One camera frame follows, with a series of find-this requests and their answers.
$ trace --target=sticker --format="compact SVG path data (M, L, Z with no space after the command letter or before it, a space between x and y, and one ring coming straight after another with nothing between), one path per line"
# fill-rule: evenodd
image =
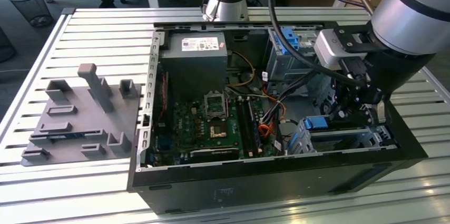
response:
M263 80L264 82L268 81L268 73L267 73L266 71L262 72L262 80Z
M279 151L282 150L282 144L278 141L274 142L274 146Z
M219 50L216 37L184 38L182 40L182 51L208 51Z

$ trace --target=metal workbench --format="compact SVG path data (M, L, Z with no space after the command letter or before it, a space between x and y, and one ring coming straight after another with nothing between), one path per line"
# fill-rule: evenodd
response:
M267 11L250 10L252 21ZM359 9L283 8L279 19L362 24ZM110 84L146 83L154 22L202 21L198 9L77 9L61 15L0 124L0 223L435 223L450 221L450 96L423 69L395 91L393 103L430 158L362 191L333 197L156 216L126 192L130 159L20 165L20 154L48 99L51 79L85 85L80 63L96 63Z

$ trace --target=mesh waste bin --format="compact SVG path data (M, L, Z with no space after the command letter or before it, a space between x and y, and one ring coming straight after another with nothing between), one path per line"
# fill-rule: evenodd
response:
M33 27L43 27L53 22L44 0L9 0L23 17Z
M7 34L0 28L0 62L8 60L16 54L16 49L11 44Z

